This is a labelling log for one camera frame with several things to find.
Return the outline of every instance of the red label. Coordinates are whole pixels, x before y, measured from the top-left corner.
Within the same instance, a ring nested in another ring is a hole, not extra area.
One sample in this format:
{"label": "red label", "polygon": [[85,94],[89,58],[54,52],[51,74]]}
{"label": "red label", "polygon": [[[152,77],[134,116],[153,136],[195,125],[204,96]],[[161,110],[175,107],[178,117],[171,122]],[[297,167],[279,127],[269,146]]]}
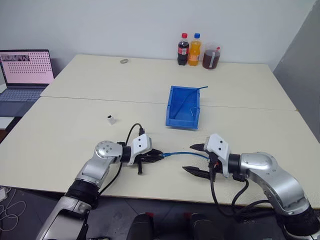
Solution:
{"label": "red label", "polygon": [[178,47],[178,54],[187,55],[189,53],[189,48]]}

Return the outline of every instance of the laptop screen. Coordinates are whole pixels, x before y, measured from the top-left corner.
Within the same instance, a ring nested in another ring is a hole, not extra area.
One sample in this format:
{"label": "laptop screen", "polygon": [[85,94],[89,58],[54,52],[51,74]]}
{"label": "laptop screen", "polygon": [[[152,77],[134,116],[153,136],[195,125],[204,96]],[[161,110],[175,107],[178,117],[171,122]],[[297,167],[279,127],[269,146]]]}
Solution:
{"label": "laptop screen", "polygon": [[0,50],[7,86],[47,86],[54,80],[48,50]]}

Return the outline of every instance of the table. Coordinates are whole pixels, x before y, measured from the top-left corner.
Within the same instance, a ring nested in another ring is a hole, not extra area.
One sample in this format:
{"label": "table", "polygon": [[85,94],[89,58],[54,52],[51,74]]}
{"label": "table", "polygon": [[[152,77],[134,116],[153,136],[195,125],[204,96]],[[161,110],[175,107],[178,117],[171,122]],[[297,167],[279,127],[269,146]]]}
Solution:
{"label": "table", "polygon": [[0,94],[1,94],[4,90],[6,90],[6,88],[7,88],[6,84],[1,84],[1,85],[0,85]]}
{"label": "table", "polygon": [[203,87],[201,106],[296,110],[266,64],[219,63],[215,70],[176,60],[76,55],[44,97],[167,104],[170,86]]}
{"label": "table", "polygon": [[0,130],[6,129],[14,117],[0,116]]}
{"label": "table", "polygon": [[[297,111],[202,106],[199,130],[165,126],[166,104],[41,97],[0,144],[0,184],[18,188],[65,192],[83,164],[103,140],[125,141],[130,127],[139,122],[163,152],[192,151],[212,133],[221,135],[233,153],[262,151],[301,183],[314,208],[320,207],[320,145]],[[107,116],[116,118],[109,125]],[[182,166],[203,170],[208,164],[191,155],[175,155],[137,167],[124,167],[106,195],[180,201],[210,202],[207,179],[195,177]],[[118,170],[112,165],[107,184]],[[216,179],[216,195],[230,204],[243,183]],[[239,204],[265,199],[250,182]]]}

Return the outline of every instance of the blue plastic bin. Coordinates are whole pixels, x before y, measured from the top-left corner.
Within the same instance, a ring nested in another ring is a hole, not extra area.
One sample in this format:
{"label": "blue plastic bin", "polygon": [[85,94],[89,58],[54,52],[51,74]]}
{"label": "blue plastic bin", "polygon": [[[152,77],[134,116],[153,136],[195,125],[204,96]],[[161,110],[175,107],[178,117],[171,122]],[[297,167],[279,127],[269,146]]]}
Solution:
{"label": "blue plastic bin", "polygon": [[166,108],[166,126],[198,129],[199,113],[199,88],[171,86]]}

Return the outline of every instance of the blue wire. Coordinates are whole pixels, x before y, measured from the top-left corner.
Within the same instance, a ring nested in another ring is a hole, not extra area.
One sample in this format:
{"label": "blue wire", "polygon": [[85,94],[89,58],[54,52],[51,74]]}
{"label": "blue wire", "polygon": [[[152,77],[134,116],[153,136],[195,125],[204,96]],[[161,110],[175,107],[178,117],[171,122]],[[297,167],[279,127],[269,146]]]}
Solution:
{"label": "blue wire", "polygon": [[176,118],[177,114],[180,112],[182,106],[185,104],[185,101],[188,99],[188,97],[190,97],[193,93],[196,93],[198,90],[200,90],[200,89],[206,89],[206,88],[208,88],[208,86],[198,87],[198,88],[196,88],[195,90],[193,90],[192,92],[190,92],[189,95],[187,95],[187,96],[184,98],[184,100],[182,101],[180,107],[178,108],[178,110],[177,110],[176,113],[174,114],[173,119]]}
{"label": "blue wire", "polygon": [[195,152],[191,152],[191,151],[166,152],[166,153],[163,153],[163,154],[162,154],[162,157],[168,157],[168,156],[171,156],[171,155],[178,155],[178,154],[190,154],[190,155],[196,155],[196,156],[205,158],[205,159],[207,159],[207,160],[209,159],[208,157],[206,157],[206,156],[204,156],[204,155],[201,155],[201,154],[195,153]]}

